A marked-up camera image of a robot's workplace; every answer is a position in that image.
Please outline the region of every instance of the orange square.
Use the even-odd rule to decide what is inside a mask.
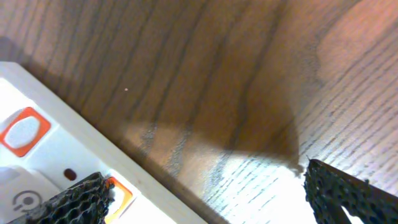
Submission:
[[[117,218],[119,218],[120,215],[122,214],[122,212],[124,212],[124,210],[130,204],[131,199],[132,199],[131,191],[128,190],[125,186],[123,186],[123,184],[121,184],[118,180],[116,180],[116,178],[110,177],[108,179],[108,182],[113,183],[114,187],[118,187],[119,189],[121,189],[123,191],[123,193],[124,193],[124,198],[123,198],[123,202],[122,202],[120,208],[115,213],[108,214],[106,216],[106,218],[105,218],[105,223],[106,224],[110,224],[112,221],[114,221]]]
[[[18,121],[21,121],[28,117],[34,117],[40,122],[39,130],[37,131],[37,134],[35,135],[35,137],[31,142],[29,142],[25,146],[14,149],[10,145],[8,145],[5,140],[7,133]],[[42,115],[36,112],[35,109],[28,107],[25,108],[14,121],[12,121],[11,124],[2,133],[0,133],[0,142],[3,145],[5,145],[16,156],[24,157],[40,141],[40,139],[42,139],[42,137],[50,130],[50,128],[51,128],[50,122],[48,122]]]

